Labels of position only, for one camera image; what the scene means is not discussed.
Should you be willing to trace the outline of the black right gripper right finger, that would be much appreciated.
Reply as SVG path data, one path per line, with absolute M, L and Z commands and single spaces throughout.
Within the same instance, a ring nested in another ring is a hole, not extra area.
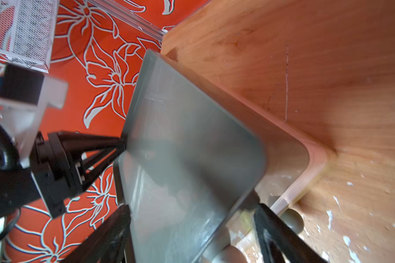
M 264 263 L 324 263 L 272 210 L 260 203 L 253 215 Z

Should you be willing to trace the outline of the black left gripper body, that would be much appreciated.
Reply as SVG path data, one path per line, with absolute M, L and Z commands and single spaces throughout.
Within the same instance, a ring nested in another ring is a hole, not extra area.
M 86 191 L 78 170 L 83 137 L 82 133 L 58 131 L 50 133 L 46 140 L 38 132 L 34 140 L 31 177 L 52 219 L 66 213 L 66 199 Z

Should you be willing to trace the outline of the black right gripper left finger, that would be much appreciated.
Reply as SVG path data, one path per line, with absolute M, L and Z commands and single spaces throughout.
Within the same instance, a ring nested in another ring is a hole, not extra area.
M 120 263 L 130 234 L 131 211 L 121 205 L 63 263 Z

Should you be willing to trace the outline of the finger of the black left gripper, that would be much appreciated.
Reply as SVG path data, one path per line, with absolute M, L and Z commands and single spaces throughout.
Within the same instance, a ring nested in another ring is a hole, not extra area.
M 85 192 L 126 150 L 124 138 L 69 131 L 50 133 L 49 143 L 70 192 Z

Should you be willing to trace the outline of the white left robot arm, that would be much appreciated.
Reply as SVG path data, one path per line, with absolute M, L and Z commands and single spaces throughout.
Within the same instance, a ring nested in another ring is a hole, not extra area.
M 40 199 L 50 219 L 65 217 L 67 199 L 85 193 L 126 149 L 123 136 L 42 135 L 46 110 L 62 109 L 68 88 L 63 80 L 12 64 L 0 76 L 0 261 L 24 206 Z

